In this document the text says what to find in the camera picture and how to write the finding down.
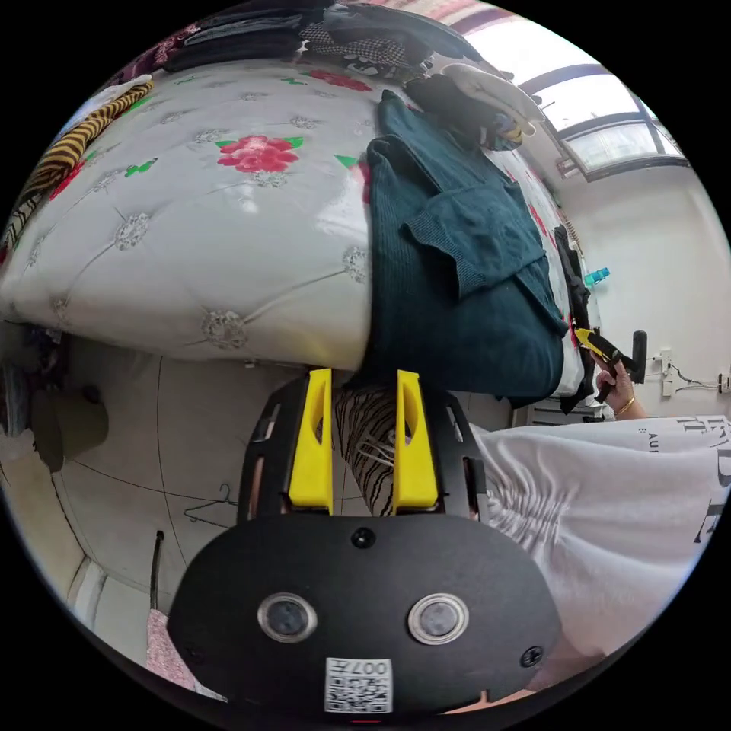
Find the person's right hand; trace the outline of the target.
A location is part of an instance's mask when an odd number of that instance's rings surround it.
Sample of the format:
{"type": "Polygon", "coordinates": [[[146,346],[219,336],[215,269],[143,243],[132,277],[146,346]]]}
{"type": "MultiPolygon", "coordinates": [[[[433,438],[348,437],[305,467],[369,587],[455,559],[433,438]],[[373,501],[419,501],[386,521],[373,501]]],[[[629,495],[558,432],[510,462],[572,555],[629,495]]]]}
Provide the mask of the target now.
{"type": "Polygon", "coordinates": [[[596,400],[608,405],[618,413],[632,398],[631,381],[627,379],[626,369],[618,363],[614,369],[601,369],[596,377],[598,395],[596,400]]]}

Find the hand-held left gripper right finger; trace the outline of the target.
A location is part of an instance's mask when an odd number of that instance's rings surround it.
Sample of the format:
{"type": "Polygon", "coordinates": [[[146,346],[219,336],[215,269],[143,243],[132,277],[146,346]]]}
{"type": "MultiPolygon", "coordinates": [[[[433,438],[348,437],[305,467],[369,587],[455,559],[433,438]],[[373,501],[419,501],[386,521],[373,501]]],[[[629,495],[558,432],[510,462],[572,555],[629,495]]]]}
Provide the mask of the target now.
{"type": "Polygon", "coordinates": [[[393,509],[431,510],[437,504],[438,496],[420,377],[415,372],[399,370],[396,385],[393,509]]]}

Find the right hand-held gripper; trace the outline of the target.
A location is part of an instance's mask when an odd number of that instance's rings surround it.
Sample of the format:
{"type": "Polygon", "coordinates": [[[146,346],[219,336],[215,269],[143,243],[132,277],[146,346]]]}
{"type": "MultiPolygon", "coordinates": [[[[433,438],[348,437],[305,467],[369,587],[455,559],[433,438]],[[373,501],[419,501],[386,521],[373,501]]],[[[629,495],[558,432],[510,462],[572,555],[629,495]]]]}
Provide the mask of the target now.
{"type": "Polygon", "coordinates": [[[592,329],[575,328],[577,343],[585,349],[592,349],[592,358],[599,368],[596,376],[598,402],[631,402],[634,400],[634,386],[622,362],[622,352],[602,335],[592,329]]]}

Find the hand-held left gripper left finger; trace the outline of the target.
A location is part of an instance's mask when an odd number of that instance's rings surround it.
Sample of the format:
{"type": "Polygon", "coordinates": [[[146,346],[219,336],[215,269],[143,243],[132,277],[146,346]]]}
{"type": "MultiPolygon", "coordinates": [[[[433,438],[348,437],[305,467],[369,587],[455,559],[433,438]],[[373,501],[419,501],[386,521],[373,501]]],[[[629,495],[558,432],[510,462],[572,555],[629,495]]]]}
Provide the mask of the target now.
{"type": "Polygon", "coordinates": [[[333,508],[332,371],[308,373],[288,498],[295,509],[333,508]]]}

